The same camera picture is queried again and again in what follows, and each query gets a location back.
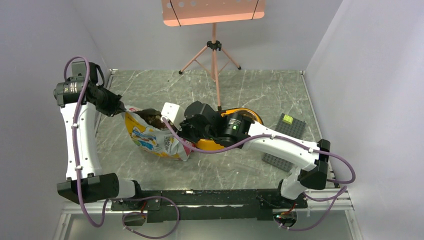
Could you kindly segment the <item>pet food bag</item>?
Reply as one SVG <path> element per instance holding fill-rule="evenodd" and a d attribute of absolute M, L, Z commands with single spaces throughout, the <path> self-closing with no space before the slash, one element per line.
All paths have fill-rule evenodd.
<path fill-rule="evenodd" d="M 192 152 L 172 135 L 162 122 L 161 112 L 127 105 L 122 114 L 131 140 L 142 150 L 158 157 L 186 161 Z"/>

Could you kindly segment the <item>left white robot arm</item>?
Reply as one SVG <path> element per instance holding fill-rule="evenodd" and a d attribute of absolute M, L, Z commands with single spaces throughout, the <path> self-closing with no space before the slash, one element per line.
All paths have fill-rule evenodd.
<path fill-rule="evenodd" d="M 98 84 L 104 79 L 99 65 L 82 60 L 69 62 L 66 67 L 71 68 L 72 75 L 53 91 L 65 124 L 68 155 L 66 180 L 56 185 L 58 194 L 76 204 L 124 199 L 129 209 L 139 209 L 144 196 L 136 191 L 136 182 L 103 173 L 97 150 L 97 116 L 124 113 L 121 95 Z"/>

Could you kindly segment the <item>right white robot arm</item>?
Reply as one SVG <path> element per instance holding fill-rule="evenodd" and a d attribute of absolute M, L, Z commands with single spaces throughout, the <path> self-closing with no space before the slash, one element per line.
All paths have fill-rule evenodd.
<path fill-rule="evenodd" d="M 301 140 L 264 126 L 261 119 L 242 113 L 242 109 L 215 111 L 206 103 L 195 101 L 186 109 L 168 110 L 169 120 L 184 145 L 205 153 L 222 153 L 234 148 L 255 150 L 293 165 L 290 176 L 276 193 L 276 202 L 288 208 L 305 190 L 323 190 L 327 184 L 330 142 Z"/>

